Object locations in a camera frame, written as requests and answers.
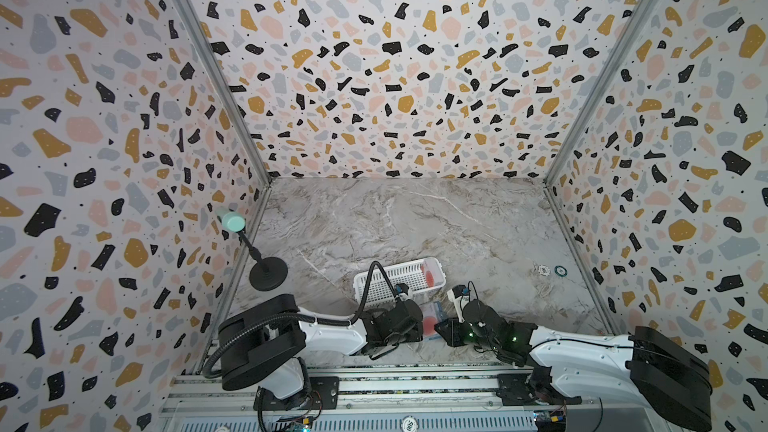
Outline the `red-circle credit card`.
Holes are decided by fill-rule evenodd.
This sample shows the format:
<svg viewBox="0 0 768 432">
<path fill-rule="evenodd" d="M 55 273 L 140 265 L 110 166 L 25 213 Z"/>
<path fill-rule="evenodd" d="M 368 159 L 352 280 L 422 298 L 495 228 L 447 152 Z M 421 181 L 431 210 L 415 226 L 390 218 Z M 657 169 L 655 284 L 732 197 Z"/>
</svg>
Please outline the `red-circle credit card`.
<svg viewBox="0 0 768 432">
<path fill-rule="evenodd" d="M 426 340 L 428 340 L 430 337 L 436 336 L 437 332 L 435 330 L 435 326 L 439 322 L 438 316 L 435 314 L 426 314 L 423 317 L 423 336 Z"/>
</svg>

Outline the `white plastic basket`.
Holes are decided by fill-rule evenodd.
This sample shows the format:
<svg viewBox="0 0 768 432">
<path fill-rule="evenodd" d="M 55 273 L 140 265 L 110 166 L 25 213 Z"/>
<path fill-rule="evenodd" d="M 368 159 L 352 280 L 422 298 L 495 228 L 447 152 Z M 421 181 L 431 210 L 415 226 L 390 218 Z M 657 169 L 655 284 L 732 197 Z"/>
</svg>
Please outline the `white plastic basket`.
<svg viewBox="0 0 768 432">
<path fill-rule="evenodd" d="M 393 286 L 395 286 L 398 283 L 407 284 L 411 290 L 412 299 L 417 304 L 425 304 L 430 299 L 434 298 L 436 294 L 440 292 L 447 283 L 446 275 L 443 272 L 446 279 L 445 285 L 443 287 L 441 288 L 435 287 L 432 289 L 426 287 L 426 283 L 421 270 L 421 265 L 425 259 L 430 259 L 430 258 L 436 259 L 434 257 L 416 259 L 408 262 L 403 262 L 400 264 L 386 266 L 384 268 L 384 271 L 386 272 L 387 277 L 389 278 Z M 393 295 L 385 279 L 382 277 L 381 271 L 378 268 L 376 268 L 374 270 L 372 279 L 370 281 L 369 293 L 366 300 L 366 306 L 374 307 L 374 306 L 380 306 L 384 304 L 390 304 L 393 302 L 394 302 Z"/>
</svg>

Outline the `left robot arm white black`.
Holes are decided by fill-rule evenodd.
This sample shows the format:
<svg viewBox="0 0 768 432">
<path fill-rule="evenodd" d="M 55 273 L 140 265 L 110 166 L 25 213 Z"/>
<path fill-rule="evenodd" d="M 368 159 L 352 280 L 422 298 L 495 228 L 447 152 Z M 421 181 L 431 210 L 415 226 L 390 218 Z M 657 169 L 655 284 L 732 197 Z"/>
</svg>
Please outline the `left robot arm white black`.
<svg viewBox="0 0 768 432">
<path fill-rule="evenodd" d="M 411 299 L 388 309 L 358 309 L 351 316 L 318 314 L 281 294 L 226 319 L 218 348 L 203 365 L 208 379 L 236 391 L 257 385 L 277 399 L 309 390 L 304 351 L 335 352 L 377 360 L 403 343 L 423 340 L 423 313 Z"/>
</svg>

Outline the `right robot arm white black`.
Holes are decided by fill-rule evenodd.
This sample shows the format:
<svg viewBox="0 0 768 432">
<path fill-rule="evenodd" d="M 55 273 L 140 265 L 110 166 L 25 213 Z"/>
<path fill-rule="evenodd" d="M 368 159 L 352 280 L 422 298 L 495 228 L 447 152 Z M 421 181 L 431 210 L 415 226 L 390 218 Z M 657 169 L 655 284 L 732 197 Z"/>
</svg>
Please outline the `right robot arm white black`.
<svg viewBox="0 0 768 432">
<path fill-rule="evenodd" d="M 450 347 L 473 346 L 502 363 L 528 367 L 533 400 L 563 406 L 588 398 L 654 410 L 691 431 L 712 428 L 713 387 L 707 364 L 657 330 L 591 336 L 507 321 L 474 299 L 436 324 Z"/>
</svg>

